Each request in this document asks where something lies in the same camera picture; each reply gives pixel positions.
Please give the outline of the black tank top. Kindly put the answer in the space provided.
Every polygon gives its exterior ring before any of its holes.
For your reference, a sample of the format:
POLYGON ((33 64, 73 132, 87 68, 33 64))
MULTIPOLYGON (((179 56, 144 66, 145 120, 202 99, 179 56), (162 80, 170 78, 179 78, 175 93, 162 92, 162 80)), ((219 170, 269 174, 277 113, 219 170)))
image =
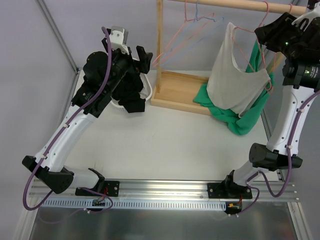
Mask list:
POLYGON ((112 98, 118 101, 118 104, 128 113, 143 113, 146 102, 140 95, 143 88, 140 74, 127 73, 113 91, 112 98))

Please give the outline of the blue wire hanger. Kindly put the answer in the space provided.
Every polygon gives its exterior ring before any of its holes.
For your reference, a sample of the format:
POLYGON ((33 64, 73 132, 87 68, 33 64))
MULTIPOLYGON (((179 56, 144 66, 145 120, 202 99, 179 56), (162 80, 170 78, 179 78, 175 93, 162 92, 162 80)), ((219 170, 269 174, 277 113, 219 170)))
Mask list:
MULTIPOLYGON (((191 18, 194 16, 195 14, 195 5, 196 5, 196 1, 194 2, 194 10, 193 11, 190 11, 187 7, 187 10, 188 10, 188 18, 191 18)), ((199 15, 205 15, 205 14, 208 14, 208 13, 211 13, 211 12, 207 12, 207 13, 204 13, 202 14, 201 11, 199 10, 199 6, 200 6, 200 1, 199 1, 199 4, 198 4, 198 11, 199 11, 199 15)), ((214 32, 220 27, 220 25, 222 23, 224 23, 225 21, 225 18, 224 16, 222 16, 221 14, 217 14, 215 13, 214 15, 214 19, 215 19, 215 22, 213 21, 210 21, 209 24, 204 27, 200 32, 199 34, 197 34, 194 38, 192 38, 183 48, 181 48, 180 50, 177 51, 177 54, 173 56, 173 58, 167 62, 164 66, 167 66, 168 64, 170 64, 171 62, 176 62, 178 60, 180 60, 183 56, 185 56, 187 54, 188 51, 190 51, 191 49, 193 49, 196 45, 198 45, 202 40, 204 40, 205 38, 211 36, 212 34, 214 34, 214 32)), ((188 30, 187 31, 187 34, 186 36, 189 37, 193 32, 195 32, 196 30, 198 30, 200 28, 201 25, 203 25, 204 23, 206 22, 206 20, 201 20, 199 21, 192 29, 188 30)))

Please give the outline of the pink wire hanger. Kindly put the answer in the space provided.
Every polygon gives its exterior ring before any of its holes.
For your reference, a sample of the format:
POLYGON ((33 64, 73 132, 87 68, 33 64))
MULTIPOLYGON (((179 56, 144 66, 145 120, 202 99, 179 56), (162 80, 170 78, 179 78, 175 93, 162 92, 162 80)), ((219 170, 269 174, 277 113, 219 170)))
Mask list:
POLYGON ((204 27, 206 27, 210 22, 216 21, 214 12, 199 15, 199 0, 195 1, 194 16, 188 18, 188 4, 191 4, 190 0, 183 1, 183 23, 170 39, 170 41, 166 44, 164 49, 160 50, 160 53, 157 54, 155 60, 152 63, 154 67, 163 67, 174 57, 174 55, 177 55, 178 50, 183 48, 192 38, 199 34, 204 27), (201 25, 198 30, 194 31, 190 36, 187 36, 187 31, 191 30, 199 21, 202 20, 206 20, 206 22, 201 25))

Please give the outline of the cream tank top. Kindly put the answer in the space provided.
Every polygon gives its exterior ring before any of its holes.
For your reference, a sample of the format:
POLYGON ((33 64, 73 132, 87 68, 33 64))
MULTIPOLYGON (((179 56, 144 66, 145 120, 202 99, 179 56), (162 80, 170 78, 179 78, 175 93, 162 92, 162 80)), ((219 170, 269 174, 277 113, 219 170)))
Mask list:
POLYGON ((242 118, 263 90, 269 92, 273 86, 265 68, 256 70, 252 63, 248 63, 251 72, 245 72, 238 66, 234 57, 237 29, 233 23, 228 23, 206 91, 214 106, 222 110, 231 110, 242 118))

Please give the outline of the white tank top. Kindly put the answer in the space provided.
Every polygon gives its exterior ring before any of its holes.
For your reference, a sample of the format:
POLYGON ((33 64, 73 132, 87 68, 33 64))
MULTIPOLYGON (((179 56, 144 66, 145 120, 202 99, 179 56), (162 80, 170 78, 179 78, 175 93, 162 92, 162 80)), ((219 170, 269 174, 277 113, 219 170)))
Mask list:
POLYGON ((146 101, 148 101, 151 96, 152 96, 152 91, 148 90, 146 88, 143 88, 140 92, 139 92, 140 98, 144 99, 146 101))

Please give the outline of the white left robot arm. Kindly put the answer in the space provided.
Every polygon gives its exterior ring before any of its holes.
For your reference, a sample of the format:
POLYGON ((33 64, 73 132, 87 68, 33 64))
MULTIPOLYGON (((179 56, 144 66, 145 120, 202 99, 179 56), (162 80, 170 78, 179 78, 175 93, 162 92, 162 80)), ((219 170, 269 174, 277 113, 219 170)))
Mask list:
POLYGON ((83 83, 71 100, 64 121, 49 142, 34 156, 25 156, 22 164, 55 194, 70 187, 86 188, 98 196, 104 191, 105 178, 96 170, 71 169, 65 162, 81 135, 99 118, 112 100, 126 94, 144 110, 141 74, 150 70, 153 53, 137 46, 138 59, 120 49, 91 53, 83 67, 83 83))

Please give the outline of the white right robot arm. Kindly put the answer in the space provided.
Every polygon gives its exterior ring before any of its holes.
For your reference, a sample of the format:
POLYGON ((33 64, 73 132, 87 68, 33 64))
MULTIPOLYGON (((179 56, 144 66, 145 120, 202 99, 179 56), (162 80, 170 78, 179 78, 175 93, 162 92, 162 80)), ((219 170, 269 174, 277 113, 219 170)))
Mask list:
POLYGON ((276 170, 287 170, 287 175, 279 193, 271 195, 278 198, 283 194, 292 170, 303 163, 298 156, 300 135, 310 106, 320 94, 320 11, 317 8, 300 17, 285 12, 254 32, 260 44, 286 58, 282 69, 282 103, 267 144, 254 143, 249 160, 221 183, 228 198, 245 197, 251 192, 251 181, 276 170))

